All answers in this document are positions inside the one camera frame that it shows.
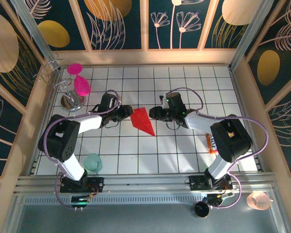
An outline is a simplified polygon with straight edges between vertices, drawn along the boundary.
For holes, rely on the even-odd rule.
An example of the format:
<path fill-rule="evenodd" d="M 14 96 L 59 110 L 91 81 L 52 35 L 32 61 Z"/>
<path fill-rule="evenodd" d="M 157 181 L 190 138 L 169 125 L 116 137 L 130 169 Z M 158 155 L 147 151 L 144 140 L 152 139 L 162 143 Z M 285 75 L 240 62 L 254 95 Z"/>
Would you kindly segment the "red cloth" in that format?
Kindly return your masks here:
<path fill-rule="evenodd" d="M 156 136 L 153 126 L 149 120 L 149 116 L 144 107 L 133 109 L 133 114 L 130 116 L 133 127 L 151 135 Z"/>

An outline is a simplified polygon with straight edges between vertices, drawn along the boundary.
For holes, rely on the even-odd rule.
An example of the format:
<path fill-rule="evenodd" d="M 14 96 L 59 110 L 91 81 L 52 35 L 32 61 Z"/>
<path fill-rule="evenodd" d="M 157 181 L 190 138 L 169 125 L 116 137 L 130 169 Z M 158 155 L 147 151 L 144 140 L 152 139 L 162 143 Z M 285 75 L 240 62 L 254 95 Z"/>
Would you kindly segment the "pink wine glass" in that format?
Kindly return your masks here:
<path fill-rule="evenodd" d="M 87 96 L 91 92 L 91 87 L 88 81 L 80 75 L 83 70 L 83 66 L 78 63 L 71 64 L 67 67 L 69 75 L 75 75 L 74 89 L 77 95 L 81 97 Z"/>

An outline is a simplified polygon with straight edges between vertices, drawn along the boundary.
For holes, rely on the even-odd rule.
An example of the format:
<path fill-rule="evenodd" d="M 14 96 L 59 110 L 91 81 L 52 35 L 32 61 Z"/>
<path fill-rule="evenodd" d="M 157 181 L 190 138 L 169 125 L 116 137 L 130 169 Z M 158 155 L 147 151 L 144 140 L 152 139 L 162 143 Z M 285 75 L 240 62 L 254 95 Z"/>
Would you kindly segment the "orange candy bag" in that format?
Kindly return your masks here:
<path fill-rule="evenodd" d="M 213 135 L 207 133 L 206 139 L 207 139 L 209 153 L 218 155 L 218 149 L 217 149 L 217 146 L 215 144 L 215 140 L 214 140 Z"/>

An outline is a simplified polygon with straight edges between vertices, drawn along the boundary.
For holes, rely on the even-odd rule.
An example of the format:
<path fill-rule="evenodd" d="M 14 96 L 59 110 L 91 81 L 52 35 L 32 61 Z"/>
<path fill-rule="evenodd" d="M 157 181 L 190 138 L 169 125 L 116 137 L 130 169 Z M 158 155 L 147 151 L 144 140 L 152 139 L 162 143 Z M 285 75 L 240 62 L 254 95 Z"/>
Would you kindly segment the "green translucent cup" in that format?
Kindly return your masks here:
<path fill-rule="evenodd" d="M 100 172 L 102 170 L 102 160 L 96 153 L 87 155 L 83 161 L 84 167 L 90 172 Z"/>

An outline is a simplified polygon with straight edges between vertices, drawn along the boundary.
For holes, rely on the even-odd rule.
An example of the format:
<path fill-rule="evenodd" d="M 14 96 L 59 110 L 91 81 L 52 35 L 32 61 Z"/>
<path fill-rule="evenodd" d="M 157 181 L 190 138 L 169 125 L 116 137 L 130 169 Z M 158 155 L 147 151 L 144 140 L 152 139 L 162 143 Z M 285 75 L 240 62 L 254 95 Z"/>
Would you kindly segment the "small circuit board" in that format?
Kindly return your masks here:
<path fill-rule="evenodd" d="M 224 194 L 207 194 L 207 204 L 213 207 L 219 207 L 223 201 L 227 198 L 235 196 L 234 193 L 229 192 L 229 193 L 224 193 Z"/>
<path fill-rule="evenodd" d="M 71 203 L 74 205 L 87 205 L 93 198 L 92 194 L 89 195 L 74 195 L 71 197 Z"/>

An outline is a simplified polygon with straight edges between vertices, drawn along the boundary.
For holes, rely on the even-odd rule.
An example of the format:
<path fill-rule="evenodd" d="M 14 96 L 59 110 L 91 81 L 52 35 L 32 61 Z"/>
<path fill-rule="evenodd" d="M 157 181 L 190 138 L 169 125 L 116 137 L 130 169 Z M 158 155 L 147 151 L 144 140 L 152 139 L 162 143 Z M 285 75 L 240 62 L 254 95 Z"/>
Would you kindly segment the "black round cap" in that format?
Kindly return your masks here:
<path fill-rule="evenodd" d="M 206 218 L 210 213 L 210 208 L 205 202 L 198 201 L 194 204 L 194 212 L 198 217 Z"/>

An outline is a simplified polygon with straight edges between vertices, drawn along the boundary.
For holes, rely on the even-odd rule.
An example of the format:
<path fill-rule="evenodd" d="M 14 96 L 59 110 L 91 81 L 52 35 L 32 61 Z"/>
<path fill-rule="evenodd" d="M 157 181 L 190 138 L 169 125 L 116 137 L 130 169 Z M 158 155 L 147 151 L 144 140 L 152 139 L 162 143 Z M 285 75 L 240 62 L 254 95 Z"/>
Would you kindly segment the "pink translucent cup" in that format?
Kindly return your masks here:
<path fill-rule="evenodd" d="M 262 191 L 254 191 L 246 198 L 247 205 L 255 210 L 267 210 L 273 200 Z"/>

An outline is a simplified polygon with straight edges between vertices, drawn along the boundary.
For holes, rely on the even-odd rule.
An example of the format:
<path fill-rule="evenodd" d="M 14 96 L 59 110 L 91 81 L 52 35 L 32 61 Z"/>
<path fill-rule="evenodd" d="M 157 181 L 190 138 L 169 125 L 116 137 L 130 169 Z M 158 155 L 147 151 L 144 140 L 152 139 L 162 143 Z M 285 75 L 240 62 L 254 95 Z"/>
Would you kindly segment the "aluminium rail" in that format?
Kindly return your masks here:
<path fill-rule="evenodd" d="M 277 184 L 271 172 L 233 172 L 241 182 L 243 192 L 276 190 Z M 156 194 L 190 193 L 189 173 L 152 175 L 103 175 L 104 194 Z M 16 182 L 14 194 L 53 194 L 55 175 L 21 176 Z"/>

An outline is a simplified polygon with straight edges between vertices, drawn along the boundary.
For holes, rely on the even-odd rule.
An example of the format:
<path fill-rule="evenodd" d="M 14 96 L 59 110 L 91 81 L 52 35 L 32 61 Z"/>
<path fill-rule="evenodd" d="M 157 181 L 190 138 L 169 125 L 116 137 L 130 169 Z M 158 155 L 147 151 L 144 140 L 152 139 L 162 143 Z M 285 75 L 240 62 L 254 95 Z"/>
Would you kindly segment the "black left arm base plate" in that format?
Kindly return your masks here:
<path fill-rule="evenodd" d="M 103 177 L 86 177 L 82 178 L 80 181 L 74 181 L 69 178 L 62 178 L 60 193 L 102 192 L 103 186 Z"/>

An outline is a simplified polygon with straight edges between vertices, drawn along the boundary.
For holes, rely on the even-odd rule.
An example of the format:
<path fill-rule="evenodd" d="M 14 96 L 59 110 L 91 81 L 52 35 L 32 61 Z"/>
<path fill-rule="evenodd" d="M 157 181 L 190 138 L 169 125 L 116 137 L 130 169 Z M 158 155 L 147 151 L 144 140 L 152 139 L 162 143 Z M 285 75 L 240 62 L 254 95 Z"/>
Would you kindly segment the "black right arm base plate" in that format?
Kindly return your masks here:
<path fill-rule="evenodd" d="M 220 179 L 212 179 L 204 176 L 189 176 L 189 185 L 191 191 L 207 190 L 232 190 L 233 185 L 230 175 L 225 175 Z"/>

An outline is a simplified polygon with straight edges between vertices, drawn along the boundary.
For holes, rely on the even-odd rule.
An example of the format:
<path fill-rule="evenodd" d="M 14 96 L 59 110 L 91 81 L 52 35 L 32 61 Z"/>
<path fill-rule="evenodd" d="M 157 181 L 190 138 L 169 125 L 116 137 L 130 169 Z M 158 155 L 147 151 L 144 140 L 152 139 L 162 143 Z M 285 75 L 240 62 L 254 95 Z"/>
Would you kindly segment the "aluminium frame post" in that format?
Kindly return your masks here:
<path fill-rule="evenodd" d="M 52 51 L 38 28 L 36 19 L 43 19 L 52 8 L 50 0 L 9 0 L 47 61 L 54 59 Z"/>
<path fill-rule="evenodd" d="M 229 64 L 229 71 L 234 71 L 237 68 L 250 43 L 269 13 L 273 2 L 274 0 L 261 0 L 237 46 L 234 56 L 232 57 L 231 63 Z"/>

